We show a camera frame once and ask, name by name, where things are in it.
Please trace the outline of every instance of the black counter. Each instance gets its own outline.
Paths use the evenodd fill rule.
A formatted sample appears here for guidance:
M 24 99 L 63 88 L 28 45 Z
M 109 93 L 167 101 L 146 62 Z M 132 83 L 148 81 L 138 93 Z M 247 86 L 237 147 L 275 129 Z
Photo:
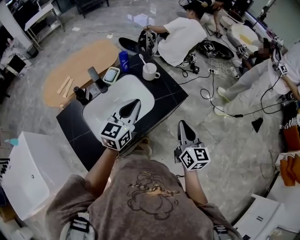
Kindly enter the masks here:
M 152 93 L 155 103 L 152 110 L 135 123 L 135 132 L 137 132 L 137 134 L 128 146 L 125 147 L 126 149 L 147 135 L 188 97 L 188 94 L 149 55 L 145 54 L 144 60 L 154 63 L 161 76 L 153 81 L 144 80 L 143 62 L 139 56 L 135 55 L 129 59 L 130 69 L 128 74 L 135 75 L 140 79 L 145 87 Z M 57 120 L 73 150 L 89 171 L 100 158 L 105 147 L 94 136 L 83 119 L 83 108 L 80 102 L 73 100 L 57 116 Z

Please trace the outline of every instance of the white pants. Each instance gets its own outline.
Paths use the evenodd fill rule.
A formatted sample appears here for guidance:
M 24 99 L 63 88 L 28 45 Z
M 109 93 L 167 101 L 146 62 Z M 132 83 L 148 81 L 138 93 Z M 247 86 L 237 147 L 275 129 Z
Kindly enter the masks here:
M 215 32 L 217 31 L 216 23 L 214 19 L 210 17 L 207 13 L 204 13 L 202 18 L 200 19 L 200 24 L 205 28 L 208 27 L 209 30 Z
M 260 104 L 262 95 L 271 86 L 266 60 L 254 66 L 236 84 L 227 89 L 225 96 L 232 101 L 225 105 L 223 111 L 231 115 L 251 112 L 250 107 Z M 270 100 L 276 95 L 278 93 L 275 90 L 268 91 L 263 96 L 263 101 Z

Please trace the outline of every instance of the black bottle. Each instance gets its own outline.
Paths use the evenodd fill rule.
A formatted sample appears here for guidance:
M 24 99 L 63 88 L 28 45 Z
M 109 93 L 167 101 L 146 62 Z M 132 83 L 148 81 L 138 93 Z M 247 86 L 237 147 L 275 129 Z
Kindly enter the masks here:
M 76 99 L 82 105 L 87 105 L 93 98 L 92 94 L 86 88 L 74 87 L 74 93 L 76 94 Z

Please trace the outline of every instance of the spoon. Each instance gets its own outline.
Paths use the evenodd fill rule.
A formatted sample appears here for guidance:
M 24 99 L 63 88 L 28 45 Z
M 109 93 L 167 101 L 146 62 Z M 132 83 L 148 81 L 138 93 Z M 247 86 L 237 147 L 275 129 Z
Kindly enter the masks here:
M 150 73 L 150 70 L 149 70 L 148 65 L 146 64 L 146 62 L 144 60 L 143 55 L 139 54 L 139 56 L 140 56 L 140 59 L 142 59 L 142 62 L 144 63 L 144 65 L 146 66 L 148 73 Z

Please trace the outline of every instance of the gray t-shirt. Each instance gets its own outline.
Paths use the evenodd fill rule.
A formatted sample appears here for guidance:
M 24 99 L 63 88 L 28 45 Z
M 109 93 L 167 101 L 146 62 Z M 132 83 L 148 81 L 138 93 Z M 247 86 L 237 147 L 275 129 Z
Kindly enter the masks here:
M 211 203 L 193 202 L 162 163 L 131 155 L 97 199 L 73 175 L 46 213 L 50 239 L 78 212 L 88 211 L 97 239 L 239 240 L 237 231 Z

